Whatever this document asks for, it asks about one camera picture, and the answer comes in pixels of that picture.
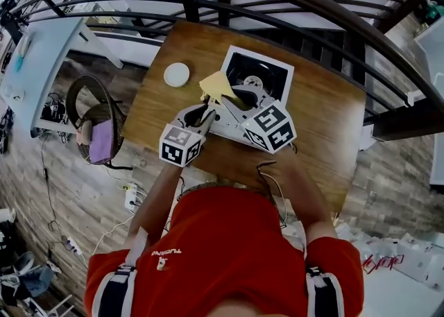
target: yellow paper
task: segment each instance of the yellow paper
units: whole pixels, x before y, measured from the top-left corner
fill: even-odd
[[[222,95],[232,98],[234,101],[241,101],[236,96],[230,86],[230,82],[225,73],[217,71],[211,76],[199,82],[200,88],[219,103],[222,103]]]

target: white bowl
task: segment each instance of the white bowl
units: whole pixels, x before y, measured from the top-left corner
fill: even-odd
[[[189,79],[189,69],[183,63],[173,63],[164,72],[165,83],[172,87],[181,87]]]

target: power outlet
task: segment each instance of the power outlet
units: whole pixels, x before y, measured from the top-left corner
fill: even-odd
[[[125,207],[127,209],[129,209],[130,211],[135,211],[136,206],[135,205],[131,205],[130,202],[136,202],[137,200],[137,190],[139,189],[139,187],[137,186],[137,184],[135,184],[134,182],[131,182],[130,184],[127,185],[128,189],[126,190],[125,193]]]
[[[68,237],[68,244],[70,244],[71,247],[74,248],[74,250],[73,250],[74,254],[77,254],[77,255],[83,254],[82,250],[80,250],[80,247],[78,246],[77,242],[74,241],[71,237]]]

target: purple towel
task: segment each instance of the purple towel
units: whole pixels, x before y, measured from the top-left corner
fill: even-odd
[[[92,128],[92,142],[89,144],[89,161],[97,163],[111,157],[112,122],[102,122]]]

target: red t-shirt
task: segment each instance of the red t-shirt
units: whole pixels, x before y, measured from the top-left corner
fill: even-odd
[[[127,254],[120,250],[90,259],[84,301],[88,316],[101,280]],[[263,196],[231,187],[194,191],[176,205],[169,233],[137,261],[131,315],[206,316],[220,302],[237,298],[263,314],[306,316],[306,264],[335,274],[345,315],[359,314],[363,275],[359,253],[350,243],[316,239],[304,261],[303,253],[282,236],[276,208]]]

